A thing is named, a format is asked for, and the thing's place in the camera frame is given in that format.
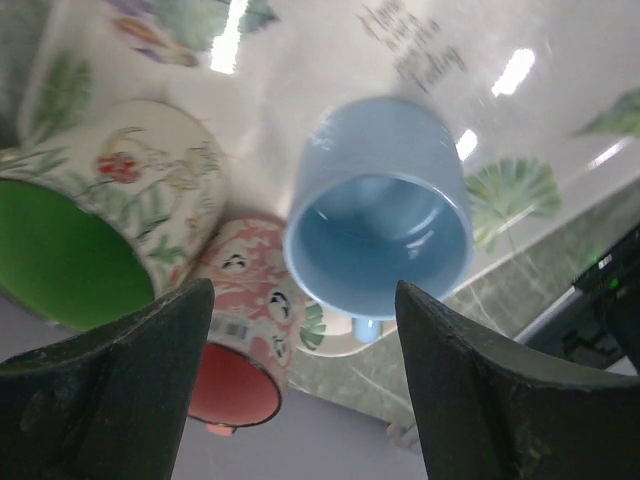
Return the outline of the blue mug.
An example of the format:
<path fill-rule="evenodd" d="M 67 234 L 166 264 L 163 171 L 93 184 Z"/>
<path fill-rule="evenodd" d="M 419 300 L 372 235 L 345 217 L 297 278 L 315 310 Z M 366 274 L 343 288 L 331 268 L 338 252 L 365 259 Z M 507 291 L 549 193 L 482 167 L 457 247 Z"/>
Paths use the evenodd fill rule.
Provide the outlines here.
<path fill-rule="evenodd" d="M 349 103 L 308 140 L 284 236 L 299 286 L 368 344 L 393 321 L 401 281 L 443 300 L 464 280 L 473 228 L 455 142 L 425 108 Z"/>

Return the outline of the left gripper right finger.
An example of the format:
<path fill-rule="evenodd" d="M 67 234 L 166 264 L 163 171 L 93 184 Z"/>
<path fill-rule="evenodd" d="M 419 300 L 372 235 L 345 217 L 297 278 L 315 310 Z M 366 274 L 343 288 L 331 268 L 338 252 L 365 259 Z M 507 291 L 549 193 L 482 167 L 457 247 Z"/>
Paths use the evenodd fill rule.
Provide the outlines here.
<path fill-rule="evenodd" d="M 635 479 L 639 381 L 519 344 L 400 282 L 395 310 L 431 479 Z"/>

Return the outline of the red floral tall mug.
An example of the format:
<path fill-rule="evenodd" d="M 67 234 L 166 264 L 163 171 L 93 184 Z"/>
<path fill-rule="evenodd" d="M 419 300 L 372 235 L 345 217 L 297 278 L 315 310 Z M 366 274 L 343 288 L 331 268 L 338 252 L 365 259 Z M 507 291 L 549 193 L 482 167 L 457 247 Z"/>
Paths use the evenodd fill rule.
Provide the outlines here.
<path fill-rule="evenodd" d="M 282 221 L 231 220 L 201 254 L 192 275 L 215 299 L 188 414 L 221 436 L 268 422 L 279 412 L 306 296 L 283 255 Z"/>

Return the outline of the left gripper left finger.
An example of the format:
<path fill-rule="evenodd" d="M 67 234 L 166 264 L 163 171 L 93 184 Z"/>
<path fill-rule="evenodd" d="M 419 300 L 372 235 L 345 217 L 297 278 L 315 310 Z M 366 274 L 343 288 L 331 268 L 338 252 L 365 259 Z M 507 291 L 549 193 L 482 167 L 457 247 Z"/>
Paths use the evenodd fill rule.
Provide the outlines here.
<path fill-rule="evenodd" d="M 214 298 L 194 280 L 2 362 L 2 478 L 170 478 Z"/>

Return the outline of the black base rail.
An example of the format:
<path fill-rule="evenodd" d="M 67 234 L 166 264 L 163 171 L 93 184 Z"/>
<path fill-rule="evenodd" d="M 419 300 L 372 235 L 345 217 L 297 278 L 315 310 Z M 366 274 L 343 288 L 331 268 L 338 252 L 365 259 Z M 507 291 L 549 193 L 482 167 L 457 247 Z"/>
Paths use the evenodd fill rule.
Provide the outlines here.
<path fill-rule="evenodd" d="M 639 230 L 596 258 L 516 340 L 575 364 L 637 375 Z"/>

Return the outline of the green floral tall mug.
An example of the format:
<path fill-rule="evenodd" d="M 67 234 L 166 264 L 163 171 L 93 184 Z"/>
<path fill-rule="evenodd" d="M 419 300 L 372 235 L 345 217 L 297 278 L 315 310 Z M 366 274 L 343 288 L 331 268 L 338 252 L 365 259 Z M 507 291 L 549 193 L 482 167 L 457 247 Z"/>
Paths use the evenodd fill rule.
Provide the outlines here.
<path fill-rule="evenodd" d="M 132 100 L 1 153 L 1 290 L 75 330 L 176 288 L 211 237 L 230 160 L 199 122 Z"/>

